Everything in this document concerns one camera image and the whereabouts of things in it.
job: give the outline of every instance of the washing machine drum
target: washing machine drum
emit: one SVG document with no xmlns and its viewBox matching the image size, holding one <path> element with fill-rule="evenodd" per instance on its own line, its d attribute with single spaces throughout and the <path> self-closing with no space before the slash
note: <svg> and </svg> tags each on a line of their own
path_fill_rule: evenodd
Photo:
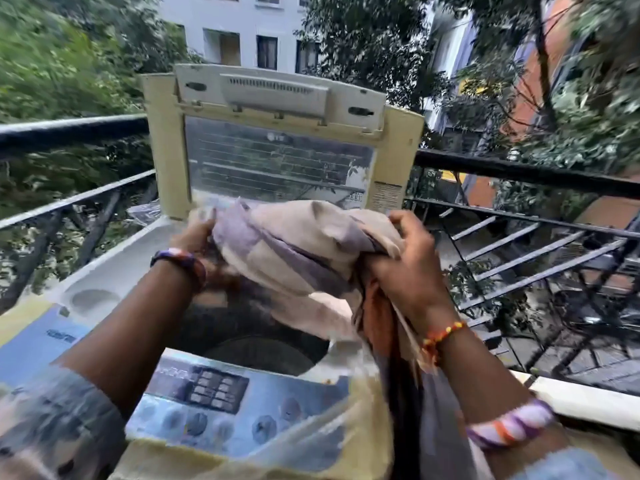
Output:
<svg viewBox="0 0 640 480">
<path fill-rule="evenodd" d="M 231 299 L 227 307 L 192 303 L 170 348 L 261 371 L 298 376 L 329 348 L 326 340 L 274 320 L 264 300 Z"/>
</svg>

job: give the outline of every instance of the transparent lid window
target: transparent lid window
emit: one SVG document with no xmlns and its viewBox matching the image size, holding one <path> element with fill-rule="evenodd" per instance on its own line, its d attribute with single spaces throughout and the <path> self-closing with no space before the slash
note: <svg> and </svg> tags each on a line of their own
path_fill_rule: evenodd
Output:
<svg viewBox="0 0 640 480">
<path fill-rule="evenodd" d="M 362 207 L 372 147 L 187 116 L 194 197 L 327 200 Z"/>
</svg>

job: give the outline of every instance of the warning sticker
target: warning sticker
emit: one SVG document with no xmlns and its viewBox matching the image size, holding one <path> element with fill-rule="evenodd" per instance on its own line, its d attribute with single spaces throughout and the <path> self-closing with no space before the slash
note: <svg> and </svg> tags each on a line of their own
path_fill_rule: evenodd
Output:
<svg viewBox="0 0 640 480">
<path fill-rule="evenodd" d="M 402 185 L 373 182 L 371 189 L 371 209 L 378 212 L 400 209 L 402 206 Z"/>
</svg>

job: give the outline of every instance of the bracelet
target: bracelet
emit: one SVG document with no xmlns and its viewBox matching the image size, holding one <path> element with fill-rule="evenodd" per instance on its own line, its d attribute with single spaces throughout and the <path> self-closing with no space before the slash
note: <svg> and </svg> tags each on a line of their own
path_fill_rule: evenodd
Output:
<svg viewBox="0 0 640 480">
<path fill-rule="evenodd" d="M 532 440 L 554 418 L 554 411 L 549 404 L 540 399 L 532 399 L 494 421 L 468 426 L 467 434 L 482 450 L 507 448 Z"/>
<path fill-rule="evenodd" d="M 151 266 L 160 259 L 171 261 L 185 269 L 196 282 L 198 287 L 197 291 L 203 290 L 207 282 L 207 268 L 204 267 L 202 261 L 196 258 L 196 256 L 178 248 L 169 248 L 164 251 L 156 252 L 156 254 L 151 258 Z"/>
<path fill-rule="evenodd" d="M 460 330 L 466 326 L 466 322 L 455 322 L 453 325 L 446 327 L 446 329 L 439 333 L 430 333 L 428 338 L 422 341 L 422 351 L 427 355 L 427 357 L 429 357 L 433 365 L 436 365 L 439 359 L 438 344 L 456 330 Z"/>
</svg>

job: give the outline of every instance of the person's left hand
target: person's left hand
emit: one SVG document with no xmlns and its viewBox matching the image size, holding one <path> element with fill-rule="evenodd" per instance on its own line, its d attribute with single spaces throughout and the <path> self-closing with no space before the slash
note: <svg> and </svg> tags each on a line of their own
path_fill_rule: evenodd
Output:
<svg viewBox="0 0 640 480">
<path fill-rule="evenodd" d="M 182 233 L 172 237 L 170 246 L 192 253 L 200 259 L 207 270 L 207 289 L 233 288 L 237 286 L 239 280 L 237 273 L 231 273 L 228 266 L 217 266 L 204 258 L 210 245 L 209 237 L 215 225 L 215 219 L 191 222 Z"/>
</svg>

